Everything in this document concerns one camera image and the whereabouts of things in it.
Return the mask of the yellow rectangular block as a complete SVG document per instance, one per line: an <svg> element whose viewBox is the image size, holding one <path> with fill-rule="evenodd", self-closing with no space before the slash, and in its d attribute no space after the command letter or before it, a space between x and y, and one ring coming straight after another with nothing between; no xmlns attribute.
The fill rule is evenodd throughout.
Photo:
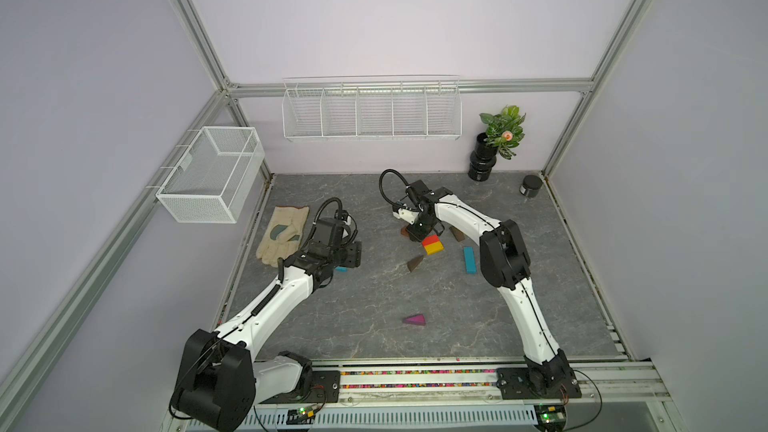
<svg viewBox="0 0 768 432"><path fill-rule="evenodd" d="M422 246L427 255L433 255L444 250L444 246L440 241L427 242L424 241Z"/></svg>

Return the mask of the brown wooden wedge block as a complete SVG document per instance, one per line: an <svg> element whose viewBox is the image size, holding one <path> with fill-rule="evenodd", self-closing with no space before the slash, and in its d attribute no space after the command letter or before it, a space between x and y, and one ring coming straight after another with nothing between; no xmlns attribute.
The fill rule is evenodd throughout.
<svg viewBox="0 0 768 432"><path fill-rule="evenodd" d="M466 239L465 234L456 227L450 226L449 231L457 242L463 242Z"/></svg>

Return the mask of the dark brown wedge block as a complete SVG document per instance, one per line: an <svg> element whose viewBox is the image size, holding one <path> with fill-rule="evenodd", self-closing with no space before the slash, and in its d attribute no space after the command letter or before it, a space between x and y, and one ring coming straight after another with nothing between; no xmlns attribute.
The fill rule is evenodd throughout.
<svg viewBox="0 0 768 432"><path fill-rule="evenodd" d="M421 263L424 261L424 259L425 259L424 255L419 255L419 256L416 256L416 257L410 259L406 263L406 267L407 267L408 271L409 272L415 271L421 265Z"/></svg>

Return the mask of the red rectangular block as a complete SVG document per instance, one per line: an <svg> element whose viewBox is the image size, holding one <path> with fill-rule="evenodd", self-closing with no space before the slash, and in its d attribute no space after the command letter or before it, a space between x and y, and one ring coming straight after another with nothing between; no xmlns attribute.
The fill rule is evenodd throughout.
<svg viewBox="0 0 768 432"><path fill-rule="evenodd" d="M424 247L428 247L428 246L430 246L430 245L432 245L432 244L436 244L436 243L439 243L439 242L440 242L440 239L439 239L439 237L438 237L437 235L430 235L430 236L426 237L426 238L425 238L425 239L424 239L424 240L421 242L421 244L422 244Z"/></svg>

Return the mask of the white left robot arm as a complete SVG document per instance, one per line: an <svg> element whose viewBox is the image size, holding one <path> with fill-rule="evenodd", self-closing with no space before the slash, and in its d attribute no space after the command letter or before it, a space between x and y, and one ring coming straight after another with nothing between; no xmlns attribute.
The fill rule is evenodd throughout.
<svg viewBox="0 0 768 432"><path fill-rule="evenodd" d="M283 351L263 362L256 357L290 313L327 287L337 268L356 268L362 244L358 227L338 197L331 216L316 213L299 249L277 264L277 275L243 310L212 331L187 339L168 404L176 420L197 420L216 431L234 431L252 408L275 397L312 396L312 362Z"/></svg>

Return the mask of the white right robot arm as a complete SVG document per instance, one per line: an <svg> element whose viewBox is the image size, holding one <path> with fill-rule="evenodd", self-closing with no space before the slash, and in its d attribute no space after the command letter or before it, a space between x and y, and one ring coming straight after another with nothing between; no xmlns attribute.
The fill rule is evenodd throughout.
<svg viewBox="0 0 768 432"><path fill-rule="evenodd" d="M378 188L393 216L406 223L410 238L421 242L442 224L478 246L481 274L502 296L522 341L523 389L535 398L579 398L576 373L538 305L531 258L518 224L483 214L446 188L432 190L421 180L409 182L395 169L381 172Z"/></svg>

